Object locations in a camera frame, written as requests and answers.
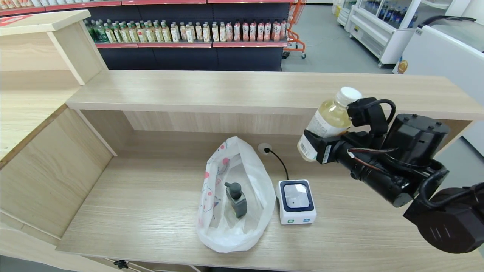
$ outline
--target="wooden countertop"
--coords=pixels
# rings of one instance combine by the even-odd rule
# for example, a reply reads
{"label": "wooden countertop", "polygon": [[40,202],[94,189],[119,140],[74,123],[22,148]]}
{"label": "wooden countertop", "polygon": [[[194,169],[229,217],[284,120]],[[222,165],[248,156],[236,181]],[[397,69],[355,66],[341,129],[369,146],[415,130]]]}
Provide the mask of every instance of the wooden countertop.
{"label": "wooden countertop", "polygon": [[[302,160],[298,136],[239,135],[270,142],[289,178],[308,179],[318,218],[282,226],[278,207],[247,252],[219,254],[200,242],[196,220],[206,160],[229,136],[136,131],[93,187],[57,250],[146,262],[315,272],[475,272],[476,250],[453,255],[429,245],[416,226],[341,165]],[[262,161],[275,184],[285,179],[274,156]]]}
{"label": "wooden countertop", "polygon": [[88,10],[72,10],[33,14],[0,27],[0,36],[50,32],[65,28],[90,16]]}
{"label": "wooden countertop", "polygon": [[1,168],[80,86],[68,70],[1,72],[0,86]]}
{"label": "wooden countertop", "polygon": [[482,120],[484,108],[444,77],[340,73],[100,72],[67,105],[74,109],[313,115],[342,86],[393,100],[397,112]]}

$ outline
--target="bottle cap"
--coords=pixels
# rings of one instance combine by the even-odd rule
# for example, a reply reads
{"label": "bottle cap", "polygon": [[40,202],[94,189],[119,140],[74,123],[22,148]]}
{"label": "bottle cap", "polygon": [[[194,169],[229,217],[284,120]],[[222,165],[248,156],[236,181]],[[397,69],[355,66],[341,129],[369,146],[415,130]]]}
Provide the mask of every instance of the bottle cap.
{"label": "bottle cap", "polygon": [[349,103],[355,102],[362,97],[362,94],[357,89],[352,87],[342,87],[336,94],[336,102],[347,106]]}
{"label": "bottle cap", "polygon": [[228,191],[230,193],[230,197],[237,200],[242,196],[242,186],[237,182],[228,183],[225,182],[225,186],[227,186]]}

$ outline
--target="refrigerator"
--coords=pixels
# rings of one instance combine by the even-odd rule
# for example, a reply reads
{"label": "refrigerator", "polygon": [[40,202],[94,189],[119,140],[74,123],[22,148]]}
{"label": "refrigerator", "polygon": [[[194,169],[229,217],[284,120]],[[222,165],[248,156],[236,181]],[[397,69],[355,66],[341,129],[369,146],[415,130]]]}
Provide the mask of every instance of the refrigerator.
{"label": "refrigerator", "polygon": [[[484,25],[473,18],[436,16],[421,23],[394,74],[445,76],[484,106]],[[484,121],[464,138],[484,155]]]}

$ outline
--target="checkout counter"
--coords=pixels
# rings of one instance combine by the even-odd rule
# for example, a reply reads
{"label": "checkout counter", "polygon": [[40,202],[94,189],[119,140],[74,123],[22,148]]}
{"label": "checkout counter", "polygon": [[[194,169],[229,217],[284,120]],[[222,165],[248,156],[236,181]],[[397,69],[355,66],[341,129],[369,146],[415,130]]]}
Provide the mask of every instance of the checkout counter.
{"label": "checkout counter", "polygon": [[[483,267],[478,251],[435,249],[402,217],[403,208],[342,166],[308,163],[296,149],[319,104],[351,86],[393,100],[397,113],[449,125],[442,151],[484,120],[484,108],[449,80],[108,70],[83,27],[89,16],[85,10],[46,13],[0,27],[0,254],[100,272],[114,272],[117,260],[129,261],[132,272]],[[196,213],[206,161],[234,135],[255,148],[270,143],[291,178],[308,179],[318,218],[282,226],[276,207],[251,250],[219,254],[198,239]],[[274,184],[285,179],[272,156],[261,160]]]}

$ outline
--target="robotic arm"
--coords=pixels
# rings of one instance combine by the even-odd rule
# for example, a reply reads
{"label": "robotic arm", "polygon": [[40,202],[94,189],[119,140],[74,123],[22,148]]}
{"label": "robotic arm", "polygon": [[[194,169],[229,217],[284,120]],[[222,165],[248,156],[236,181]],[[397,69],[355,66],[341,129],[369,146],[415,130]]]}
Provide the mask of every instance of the robotic arm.
{"label": "robotic arm", "polygon": [[[385,118],[381,104],[392,108]],[[370,132],[348,132],[321,138],[305,130],[320,164],[341,163],[394,207],[412,204],[403,216],[432,246],[448,253],[467,253],[484,242],[484,183],[437,192],[449,171],[433,159],[450,128],[417,114],[395,115],[390,100],[362,98],[348,105],[353,126]]]}

